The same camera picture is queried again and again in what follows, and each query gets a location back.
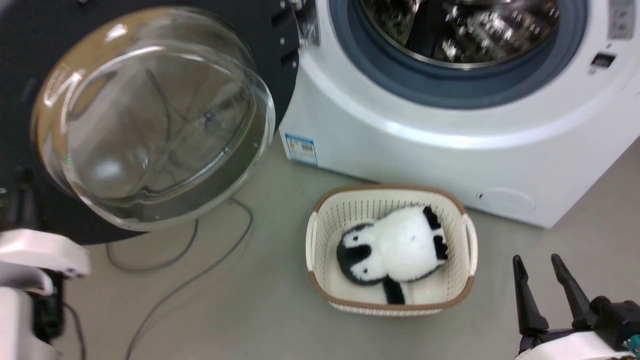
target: laundry basket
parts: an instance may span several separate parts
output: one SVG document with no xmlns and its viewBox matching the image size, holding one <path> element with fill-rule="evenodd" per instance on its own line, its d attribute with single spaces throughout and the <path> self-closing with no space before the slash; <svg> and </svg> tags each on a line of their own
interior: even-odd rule
<svg viewBox="0 0 640 360">
<path fill-rule="evenodd" d="M 449 260 L 427 279 L 407 285 L 412 287 L 417 302 L 389 305 L 369 299 L 367 292 L 346 296 L 341 290 L 344 287 L 337 284 L 346 279 L 339 279 L 341 274 L 335 259 L 342 233 L 396 209 L 426 205 L 431 206 L 441 221 L 449 246 Z M 465 207 L 442 190 L 363 185 L 334 190 L 316 204 L 307 226 L 306 255 L 311 283 L 339 310 L 376 316 L 432 315 L 460 303 L 471 291 L 477 266 L 477 236 Z"/>
</svg>

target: concrete floor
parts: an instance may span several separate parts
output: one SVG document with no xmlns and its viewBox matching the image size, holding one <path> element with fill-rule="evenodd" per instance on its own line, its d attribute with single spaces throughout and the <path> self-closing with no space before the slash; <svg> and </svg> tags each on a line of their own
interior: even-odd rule
<svg viewBox="0 0 640 360">
<path fill-rule="evenodd" d="M 464 302 L 435 316 L 373 318 L 341 313 L 311 287 L 305 227 L 325 192 L 358 180 L 290 162 L 277 139 L 252 180 L 237 194 L 255 214 L 253 229 L 213 273 L 170 300 L 147 324 L 132 359 L 512 359 L 518 350 L 511 258 L 520 254 L 538 307 L 552 327 L 571 313 L 549 257 L 556 252 L 593 298 L 640 301 L 640 142 L 551 230 L 472 211 L 479 237 L 474 288 Z M 119 272 L 103 245 L 91 246 L 93 275 L 68 283 L 81 315 L 91 360 L 123 359 L 150 307 L 205 268 L 242 233 L 247 216 L 227 204 L 200 221 L 193 249 L 152 274 Z M 134 266 L 170 258 L 193 224 L 114 245 Z M 56 346 L 78 359 L 71 321 Z"/>
</svg>

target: metal bracket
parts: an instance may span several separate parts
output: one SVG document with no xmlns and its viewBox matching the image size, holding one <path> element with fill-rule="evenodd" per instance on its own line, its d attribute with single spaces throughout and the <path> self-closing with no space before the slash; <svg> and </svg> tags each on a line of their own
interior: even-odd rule
<svg viewBox="0 0 640 360">
<path fill-rule="evenodd" d="M 299 48 L 320 46 L 316 0 L 290 0 L 298 21 Z"/>
</svg>

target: brown basket rim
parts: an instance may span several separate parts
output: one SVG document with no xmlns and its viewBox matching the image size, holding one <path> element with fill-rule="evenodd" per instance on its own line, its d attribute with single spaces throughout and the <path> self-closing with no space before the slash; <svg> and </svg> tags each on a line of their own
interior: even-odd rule
<svg viewBox="0 0 640 360">
<path fill-rule="evenodd" d="M 413 191 L 420 191 L 420 192 L 437 193 L 437 194 L 443 195 L 444 197 L 446 197 L 449 200 L 451 200 L 451 202 L 453 202 L 456 205 L 458 210 L 460 210 L 460 213 L 462 215 L 467 213 L 467 209 L 462 204 L 462 202 L 460 200 L 458 200 L 458 198 L 456 198 L 455 196 L 451 195 L 451 193 L 449 193 L 449 192 L 447 192 L 445 190 L 442 190 L 442 189 L 439 189 L 439 188 L 431 188 L 431 187 L 428 187 L 428 186 L 412 186 L 412 185 L 399 185 L 399 184 L 392 184 L 392 185 L 362 184 L 362 185 L 345 186 L 345 187 L 342 187 L 342 188 L 333 189 L 332 191 L 324 194 L 324 196 L 322 196 L 322 198 L 320 198 L 320 200 L 316 203 L 316 206 L 314 207 L 314 211 L 318 212 L 320 210 L 320 208 L 322 207 L 322 205 L 330 197 L 332 197 L 334 195 L 337 195 L 338 193 L 353 192 L 353 191 L 359 191 L 359 190 L 413 190 Z"/>
<path fill-rule="evenodd" d="M 425 304 L 425 305 L 388 305 L 388 304 L 371 304 L 368 302 L 357 302 L 350 300 L 338 299 L 337 297 L 331 296 L 327 293 L 316 279 L 316 275 L 313 271 L 309 272 L 309 278 L 311 279 L 311 284 L 316 289 L 316 291 L 320 294 L 320 296 L 324 297 L 328 302 L 332 302 L 338 305 L 357 307 L 360 309 L 370 309 L 370 310 L 389 310 L 389 311 L 425 311 L 425 310 L 443 310 L 458 305 L 462 300 L 469 295 L 471 292 L 471 287 L 474 285 L 475 277 L 470 276 L 467 278 L 467 283 L 465 287 L 462 289 L 458 296 L 453 299 L 441 302 L 438 304 Z"/>
<path fill-rule="evenodd" d="M 330 197 L 338 193 L 358 191 L 358 190 L 415 190 L 415 191 L 422 191 L 422 192 L 438 193 L 440 195 L 443 195 L 444 197 L 447 197 L 449 200 L 451 200 L 456 205 L 456 207 L 460 210 L 460 213 L 462 215 L 467 213 L 467 209 L 464 207 L 462 202 L 460 202 L 460 200 L 458 200 L 455 196 L 451 195 L 449 192 L 445 190 L 438 189 L 438 188 L 431 188 L 428 186 L 382 185 L 382 184 L 363 184 L 363 185 L 356 185 L 356 186 L 345 186 L 342 188 L 334 189 L 326 193 L 320 199 L 320 201 L 317 202 L 316 206 L 314 207 L 314 212 L 317 213 L 322 207 L 322 205 Z M 311 280 L 311 284 L 316 289 L 316 291 L 320 294 L 320 296 L 324 297 L 328 302 L 334 303 L 336 305 L 357 307 L 360 309 L 384 310 L 384 311 L 429 311 L 429 310 L 448 309 L 450 307 L 458 305 L 460 302 L 462 302 L 462 300 L 465 300 L 465 298 L 471 292 L 471 287 L 473 287 L 474 281 L 475 281 L 474 276 L 467 277 L 467 283 L 465 284 L 465 287 L 462 289 L 460 294 L 458 294 L 458 296 L 454 297 L 449 301 L 441 302 L 439 304 L 426 304 L 426 305 L 388 305 L 386 304 L 385 305 L 385 304 L 371 304 L 367 302 L 357 302 L 357 301 L 339 299 L 337 297 L 330 295 L 324 289 L 322 289 L 313 271 L 309 272 L 309 278 Z"/>
</svg>

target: penguin plush toy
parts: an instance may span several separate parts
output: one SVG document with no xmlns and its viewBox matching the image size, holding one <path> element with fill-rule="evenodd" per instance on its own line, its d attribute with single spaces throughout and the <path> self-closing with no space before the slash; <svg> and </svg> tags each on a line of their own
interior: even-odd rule
<svg viewBox="0 0 640 360">
<path fill-rule="evenodd" d="M 382 282 L 389 304 L 405 304 L 400 283 L 433 274 L 449 259 L 449 249 L 431 207 L 412 206 L 347 230 L 336 255 L 351 282 Z"/>
</svg>

